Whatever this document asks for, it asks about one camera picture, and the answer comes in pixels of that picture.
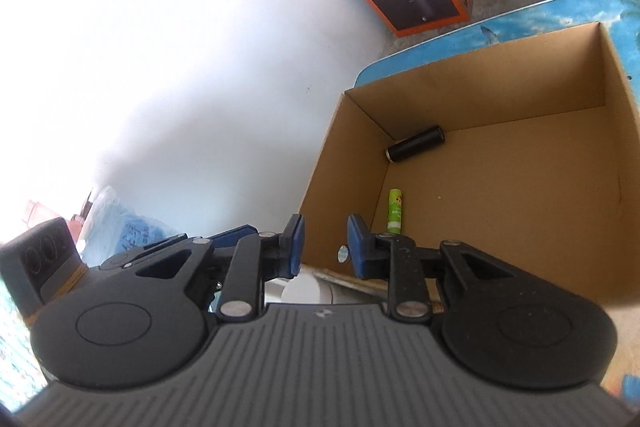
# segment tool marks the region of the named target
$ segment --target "green lip balm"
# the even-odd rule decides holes
[[[386,220],[386,231],[402,233],[402,190],[392,188],[389,191],[389,213]]]

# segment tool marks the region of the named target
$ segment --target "black cylinder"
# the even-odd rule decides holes
[[[386,158],[390,162],[399,162],[442,143],[444,143],[444,131],[439,125],[435,125],[389,147],[386,150]]]

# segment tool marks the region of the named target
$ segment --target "open cardboard box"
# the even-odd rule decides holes
[[[443,146],[388,162],[386,147],[434,124]],[[419,246],[459,239],[628,309],[640,301],[638,129],[626,74],[598,23],[347,90],[302,203],[303,262],[351,275],[336,257],[347,216],[384,231],[388,191],[400,188],[402,233]],[[619,343],[637,330],[620,335],[619,324]]]

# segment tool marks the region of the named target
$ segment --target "clear plastic bag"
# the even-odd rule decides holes
[[[120,201],[112,187],[105,187],[84,222],[78,250],[85,263],[98,266],[115,253],[151,245],[176,233],[157,219],[139,216]]]

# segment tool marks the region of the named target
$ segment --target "patterned fabric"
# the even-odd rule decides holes
[[[0,401],[15,412],[46,384],[31,350],[29,330],[0,280]]]

